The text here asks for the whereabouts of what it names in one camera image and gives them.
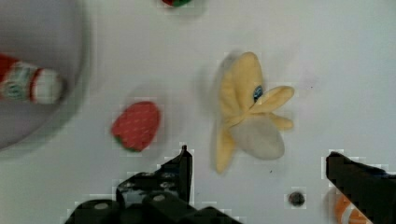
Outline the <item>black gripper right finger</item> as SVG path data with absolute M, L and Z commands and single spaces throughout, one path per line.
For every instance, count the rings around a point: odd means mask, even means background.
M 373 224 L 396 224 L 396 177 L 332 152 L 326 176 Z

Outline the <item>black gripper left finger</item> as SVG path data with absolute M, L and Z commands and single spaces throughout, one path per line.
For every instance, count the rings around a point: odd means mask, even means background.
M 121 182 L 116 188 L 116 201 L 120 205 L 142 203 L 154 192 L 168 192 L 184 202 L 191 196 L 192 155 L 184 145 L 172 160 L 154 172 L 140 172 Z

